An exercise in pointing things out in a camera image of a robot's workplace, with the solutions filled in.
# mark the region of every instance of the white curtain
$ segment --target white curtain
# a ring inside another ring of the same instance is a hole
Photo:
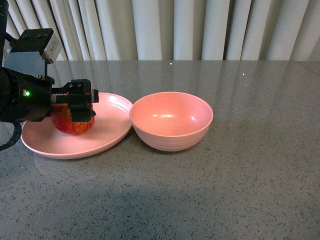
[[[62,61],[320,61],[320,0],[8,2],[7,32],[52,28]]]

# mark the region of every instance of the speckled granite surface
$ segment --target speckled granite surface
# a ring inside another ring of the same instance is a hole
[[[19,141],[0,152],[0,239],[320,239],[320,63],[57,62],[56,85],[88,78],[133,103],[162,91],[213,108],[182,152],[116,146],[54,160]],[[1,123],[1,144],[13,129]]]

